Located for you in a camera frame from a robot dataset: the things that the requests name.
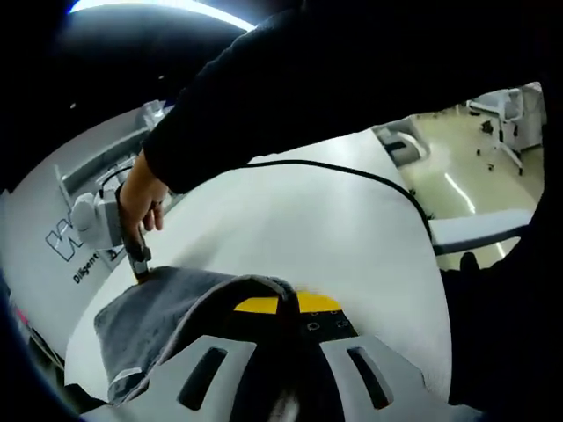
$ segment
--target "hand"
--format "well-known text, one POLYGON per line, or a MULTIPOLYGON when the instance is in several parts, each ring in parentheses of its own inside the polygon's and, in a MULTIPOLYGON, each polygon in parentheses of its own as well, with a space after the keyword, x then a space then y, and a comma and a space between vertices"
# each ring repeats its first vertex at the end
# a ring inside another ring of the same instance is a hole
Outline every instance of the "hand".
POLYGON ((147 160, 141 152, 120 192, 122 229, 139 243, 141 222, 148 231, 155 227, 157 230, 162 230, 164 217, 162 201, 167 193, 168 186, 150 171, 147 160))

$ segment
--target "black sleeve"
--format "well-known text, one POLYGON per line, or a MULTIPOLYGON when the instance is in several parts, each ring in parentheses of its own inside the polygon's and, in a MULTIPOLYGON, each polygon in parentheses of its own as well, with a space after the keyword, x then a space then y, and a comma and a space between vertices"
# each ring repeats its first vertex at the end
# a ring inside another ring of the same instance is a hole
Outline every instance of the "black sleeve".
POLYGON ((255 156, 537 80, 517 7, 378 3, 308 4, 235 40, 148 137, 155 175, 185 193, 255 156))

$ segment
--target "floor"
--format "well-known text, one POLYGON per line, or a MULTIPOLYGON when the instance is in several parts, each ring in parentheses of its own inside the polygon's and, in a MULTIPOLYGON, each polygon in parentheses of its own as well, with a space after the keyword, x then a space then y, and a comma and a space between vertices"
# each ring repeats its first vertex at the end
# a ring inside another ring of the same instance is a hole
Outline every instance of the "floor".
MULTIPOLYGON (((401 173, 415 189, 416 198, 434 218, 469 216, 507 208, 534 210, 543 191, 542 149, 523 152, 523 175, 504 153, 477 156, 490 139, 479 131, 486 118, 448 110, 423 114, 414 121, 428 142, 431 153, 422 161, 401 167, 401 173), (487 162, 493 160, 493 171, 487 162)), ((490 266, 503 258, 517 239, 510 239, 475 251, 479 266, 490 266)), ((462 253, 438 257, 442 269, 458 268, 462 253)))

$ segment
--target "light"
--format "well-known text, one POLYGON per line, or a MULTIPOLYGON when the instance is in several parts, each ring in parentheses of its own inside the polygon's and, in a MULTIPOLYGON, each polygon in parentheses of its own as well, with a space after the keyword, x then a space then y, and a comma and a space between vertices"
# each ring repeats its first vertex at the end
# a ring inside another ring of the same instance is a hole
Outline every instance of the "light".
POLYGON ((465 203, 467 204, 467 207, 469 208, 471 213, 475 214, 475 205, 473 204, 469 196, 467 196, 467 193, 465 193, 464 190, 461 187, 459 187, 459 185, 456 182, 454 182, 454 179, 451 178, 448 173, 446 173, 445 176, 446 176, 446 180, 448 180, 448 183, 451 185, 451 187, 453 187, 455 191, 459 193, 459 196, 461 196, 465 200, 465 203))
POLYGON ((206 4, 195 2, 194 0, 78 0, 72 9, 70 9, 69 13, 109 4, 152 4, 156 6, 174 7, 176 9, 192 11, 193 13, 200 13, 201 15, 222 20, 223 22, 234 25, 247 32, 255 28, 254 25, 251 25, 242 19, 235 18, 229 13, 220 11, 215 7, 207 6, 206 4))
POLYGON ((497 251, 500 253, 501 258, 505 258, 507 256, 507 253, 504 251, 504 249, 502 248, 502 244, 500 243, 496 243, 494 244, 496 246, 497 251))

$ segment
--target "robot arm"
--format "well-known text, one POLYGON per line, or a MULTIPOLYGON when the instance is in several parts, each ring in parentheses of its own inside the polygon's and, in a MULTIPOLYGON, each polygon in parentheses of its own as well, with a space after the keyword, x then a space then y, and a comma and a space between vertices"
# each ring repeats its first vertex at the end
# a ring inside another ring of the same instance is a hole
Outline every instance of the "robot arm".
POLYGON ((135 277, 141 281, 149 273, 150 249, 141 233, 142 244, 129 238, 121 230, 120 204, 121 186, 117 190, 84 193, 75 201, 70 218, 82 242, 93 249, 107 250, 123 245, 135 277))

